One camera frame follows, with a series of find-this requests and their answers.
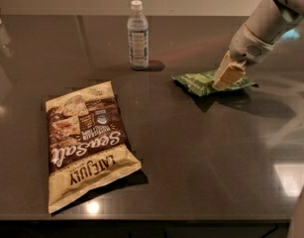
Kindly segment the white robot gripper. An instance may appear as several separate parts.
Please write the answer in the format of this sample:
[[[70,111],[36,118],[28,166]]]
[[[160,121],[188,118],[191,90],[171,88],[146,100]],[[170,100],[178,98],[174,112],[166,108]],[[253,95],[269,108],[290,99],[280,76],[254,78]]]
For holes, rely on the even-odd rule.
[[[240,62],[245,61],[246,65],[261,63],[273,48],[274,44],[260,40],[246,24],[242,24],[213,77],[213,87],[217,90],[228,88],[246,74],[246,67]]]

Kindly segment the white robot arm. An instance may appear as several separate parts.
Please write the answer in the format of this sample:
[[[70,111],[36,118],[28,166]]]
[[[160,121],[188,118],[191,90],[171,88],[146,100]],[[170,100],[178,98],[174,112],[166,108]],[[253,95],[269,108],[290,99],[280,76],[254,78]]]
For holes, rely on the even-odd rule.
[[[246,74],[248,66],[262,62],[276,42],[304,19],[304,0],[261,0],[232,37],[213,87],[224,90]]]

